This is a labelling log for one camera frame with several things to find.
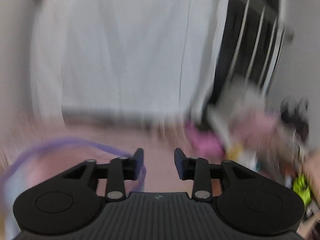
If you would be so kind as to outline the pink flat box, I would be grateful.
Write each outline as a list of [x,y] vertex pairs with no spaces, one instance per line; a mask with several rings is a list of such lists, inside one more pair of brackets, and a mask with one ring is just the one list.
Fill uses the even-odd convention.
[[193,123],[188,122],[185,124],[185,135],[198,157],[207,160],[224,158],[224,145],[214,132],[201,131]]

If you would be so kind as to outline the purple-trimmed garment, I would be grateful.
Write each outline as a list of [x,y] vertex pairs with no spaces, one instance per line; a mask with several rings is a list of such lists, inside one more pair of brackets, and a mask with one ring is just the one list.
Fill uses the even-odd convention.
[[[25,167],[39,157],[64,154],[59,164],[81,163],[36,187]],[[144,186],[143,150],[134,155],[77,138],[28,148],[1,178],[6,239],[134,239],[138,237]]]

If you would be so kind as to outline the pink fleece blanket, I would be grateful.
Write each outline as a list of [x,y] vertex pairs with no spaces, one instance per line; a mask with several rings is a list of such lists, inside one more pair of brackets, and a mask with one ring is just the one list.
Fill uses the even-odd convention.
[[90,122],[20,121],[1,141],[1,200],[15,200],[23,191],[87,160],[104,164],[122,155],[144,150],[148,192],[191,192],[189,182],[179,180],[174,150],[194,157],[181,124],[150,128],[114,126]]

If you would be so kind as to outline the yellow-green toy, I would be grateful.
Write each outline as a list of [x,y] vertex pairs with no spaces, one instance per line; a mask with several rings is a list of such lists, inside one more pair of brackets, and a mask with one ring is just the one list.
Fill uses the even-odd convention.
[[304,174],[299,174],[292,185],[293,191],[300,196],[305,206],[311,202],[311,190]]

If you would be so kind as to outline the white hanging towel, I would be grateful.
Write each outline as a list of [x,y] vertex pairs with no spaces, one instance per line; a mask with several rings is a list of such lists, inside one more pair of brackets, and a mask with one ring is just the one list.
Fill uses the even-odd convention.
[[199,119],[229,0],[41,0],[30,47],[33,109]]

